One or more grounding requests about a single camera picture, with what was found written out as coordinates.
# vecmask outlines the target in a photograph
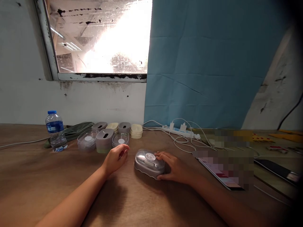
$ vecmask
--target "window frame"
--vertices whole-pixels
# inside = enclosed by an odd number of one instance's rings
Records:
[[[47,53],[50,73],[53,80],[71,81],[114,81],[146,83],[147,73],[60,73],[57,67],[55,48],[52,40],[50,22],[44,0],[35,0],[40,29]]]

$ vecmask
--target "plastic water bottle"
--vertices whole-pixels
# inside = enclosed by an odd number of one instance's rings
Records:
[[[63,134],[63,122],[62,118],[57,115],[57,111],[48,111],[48,116],[45,119],[46,128],[50,134],[50,144],[53,151],[60,152],[67,148],[66,137]]]

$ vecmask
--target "hand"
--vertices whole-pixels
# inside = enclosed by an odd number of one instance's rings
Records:
[[[107,176],[120,169],[120,167],[125,163],[128,150],[129,146],[126,144],[120,144],[110,150],[101,166]]]
[[[171,168],[168,174],[162,174],[157,177],[158,180],[172,180],[184,184],[190,184],[197,173],[182,162],[179,158],[168,152],[157,152],[155,156],[158,160],[164,160]]]

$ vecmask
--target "blue bottle cap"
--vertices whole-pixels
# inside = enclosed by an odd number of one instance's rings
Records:
[[[56,111],[56,110],[49,110],[47,113],[48,113],[48,114],[56,114],[57,111]]]

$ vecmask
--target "forearm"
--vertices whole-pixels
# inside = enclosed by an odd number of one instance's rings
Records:
[[[227,191],[214,186],[202,175],[196,174],[192,177],[189,185],[204,198],[229,226],[269,226],[265,218],[257,215],[254,210],[230,196]]]
[[[48,213],[36,226],[81,226],[90,206],[107,179],[100,167],[83,184]]]

